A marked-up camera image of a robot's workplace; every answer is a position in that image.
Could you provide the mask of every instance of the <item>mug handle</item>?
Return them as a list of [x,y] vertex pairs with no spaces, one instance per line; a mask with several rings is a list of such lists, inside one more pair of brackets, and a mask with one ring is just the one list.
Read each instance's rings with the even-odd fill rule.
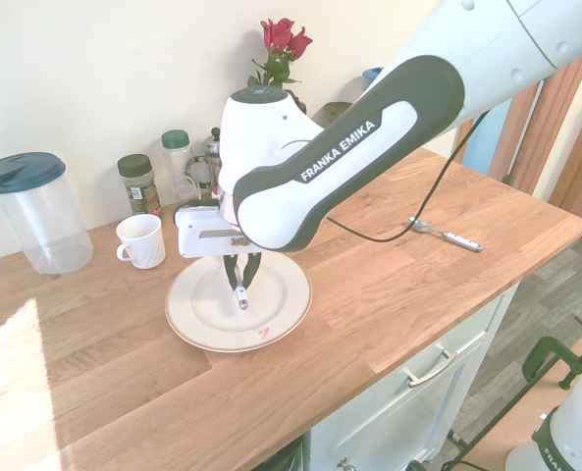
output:
[[132,248],[129,245],[127,245],[126,243],[121,243],[119,245],[119,247],[116,249],[116,256],[118,257],[119,260],[122,260],[124,262],[132,262],[133,257],[125,256],[125,249],[126,248],[128,248],[130,251],[132,250]]

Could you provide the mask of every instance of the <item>green jar lid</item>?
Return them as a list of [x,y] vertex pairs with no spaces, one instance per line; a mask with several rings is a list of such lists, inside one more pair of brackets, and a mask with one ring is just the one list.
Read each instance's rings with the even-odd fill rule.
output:
[[132,154],[118,161],[118,172],[123,177],[134,179],[151,172],[151,160],[144,154]]
[[190,138],[186,131],[172,130],[162,134],[162,145],[165,149],[181,149],[189,144]]

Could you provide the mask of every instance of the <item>glass jar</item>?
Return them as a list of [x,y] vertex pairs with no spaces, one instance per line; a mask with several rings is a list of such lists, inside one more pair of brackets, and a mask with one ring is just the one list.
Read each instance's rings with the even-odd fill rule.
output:
[[127,189],[132,212],[161,217],[162,205],[151,160],[144,154],[128,155],[118,161],[118,171]]
[[182,130],[166,131],[162,134],[164,162],[173,186],[175,202],[199,197],[196,182],[188,174],[194,154],[188,133]]

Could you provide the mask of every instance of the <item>white mug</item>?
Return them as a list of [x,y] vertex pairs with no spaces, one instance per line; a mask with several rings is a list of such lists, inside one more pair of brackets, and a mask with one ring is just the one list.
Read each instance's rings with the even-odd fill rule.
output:
[[124,262],[132,262],[136,268],[157,267],[166,257],[162,220],[157,216],[136,214],[126,218],[116,228],[116,235],[122,242],[116,256]]

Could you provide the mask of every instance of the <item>pitcher lid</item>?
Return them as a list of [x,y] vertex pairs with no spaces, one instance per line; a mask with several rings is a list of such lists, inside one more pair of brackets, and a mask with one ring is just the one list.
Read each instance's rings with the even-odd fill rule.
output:
[[15,193],[53,182],[66,164],[48,152],[28,152],[0,159],[0,193]]

